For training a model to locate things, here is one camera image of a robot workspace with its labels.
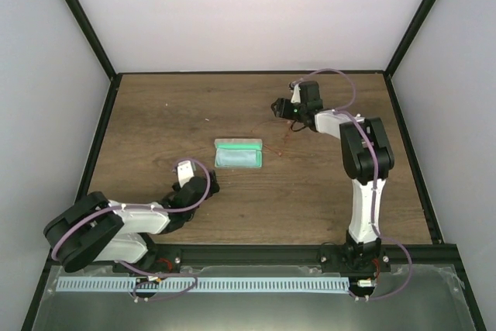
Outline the pink transparent sunglasses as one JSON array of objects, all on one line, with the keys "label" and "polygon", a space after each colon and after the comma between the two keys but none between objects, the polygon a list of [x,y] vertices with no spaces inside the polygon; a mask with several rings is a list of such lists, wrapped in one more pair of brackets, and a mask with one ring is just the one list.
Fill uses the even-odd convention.
[{"label": "pink transparent sunglasses", "polygon": [[264,151],[283,157],[293,133],[292,124],[288,119],[272,119],[257,123],[250,129],[250,134],[260,134],[263,137]]}]

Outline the grey glasses case green inside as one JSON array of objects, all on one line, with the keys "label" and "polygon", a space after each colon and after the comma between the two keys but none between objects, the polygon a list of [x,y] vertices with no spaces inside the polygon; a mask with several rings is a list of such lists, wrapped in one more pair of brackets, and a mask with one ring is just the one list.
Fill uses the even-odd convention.
[{"label": "grey glasses case green inside", "polygon": [[215,167],[261,168],[263,141],[254,138],[215,139]]}]

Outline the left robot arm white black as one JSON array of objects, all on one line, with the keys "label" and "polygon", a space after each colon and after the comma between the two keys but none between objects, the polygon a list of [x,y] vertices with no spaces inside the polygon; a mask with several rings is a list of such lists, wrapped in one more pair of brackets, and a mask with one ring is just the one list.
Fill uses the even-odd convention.
[{"label": "left robot arm white black", "polygon": [[93,191],[50,221],[43,230],[54,259],[65,271],[98,261],[125,261],[148,272],[158,263],[151,235],[172,233],[191,221],[201,202],[220,190],[216,173],[175,183],[158,202],[123,205]]}]

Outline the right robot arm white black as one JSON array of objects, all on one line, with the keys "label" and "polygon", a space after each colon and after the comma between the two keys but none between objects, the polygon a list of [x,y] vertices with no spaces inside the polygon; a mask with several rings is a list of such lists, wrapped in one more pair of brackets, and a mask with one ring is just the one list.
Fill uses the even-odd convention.
[{"label": "right robot arm white black", "polygon": [[315,81],[294,82],[289,89],[290,98],[278,98],[271,104],[274,115],[340,141],[343,167],[353,188],[343,261],[349,269],[362,271],[381,251],[381,195],[394,167],[384,125],[378,117],[368,119],[345,109],[325,109]]}]

